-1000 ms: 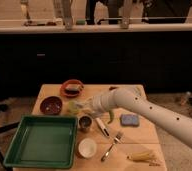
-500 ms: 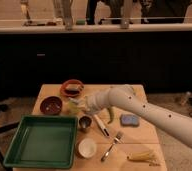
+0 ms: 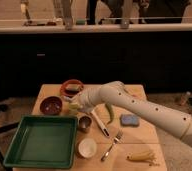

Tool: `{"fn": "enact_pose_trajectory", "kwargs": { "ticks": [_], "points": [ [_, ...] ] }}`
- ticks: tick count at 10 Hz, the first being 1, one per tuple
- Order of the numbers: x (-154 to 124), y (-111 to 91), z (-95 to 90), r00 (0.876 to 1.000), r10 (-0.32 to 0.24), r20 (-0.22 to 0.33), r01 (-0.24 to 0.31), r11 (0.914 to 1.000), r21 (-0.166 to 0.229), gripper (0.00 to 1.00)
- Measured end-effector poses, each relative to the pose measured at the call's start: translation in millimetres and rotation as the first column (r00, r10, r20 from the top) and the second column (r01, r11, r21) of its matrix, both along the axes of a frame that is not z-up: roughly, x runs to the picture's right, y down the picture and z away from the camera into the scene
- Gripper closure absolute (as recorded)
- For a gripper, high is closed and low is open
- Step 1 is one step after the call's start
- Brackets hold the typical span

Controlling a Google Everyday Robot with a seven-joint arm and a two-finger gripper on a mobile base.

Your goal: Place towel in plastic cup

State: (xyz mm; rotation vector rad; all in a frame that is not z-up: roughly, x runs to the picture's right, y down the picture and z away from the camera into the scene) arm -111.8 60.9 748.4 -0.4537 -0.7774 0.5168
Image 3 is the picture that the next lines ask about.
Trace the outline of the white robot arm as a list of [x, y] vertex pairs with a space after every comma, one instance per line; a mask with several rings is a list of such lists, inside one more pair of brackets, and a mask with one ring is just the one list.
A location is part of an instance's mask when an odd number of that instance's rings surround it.
[[86, 88], [71, 102], [84, 113], [104, 103], [123, 108], [192, 147], [192, 115], [134, 97], [120, 81]]

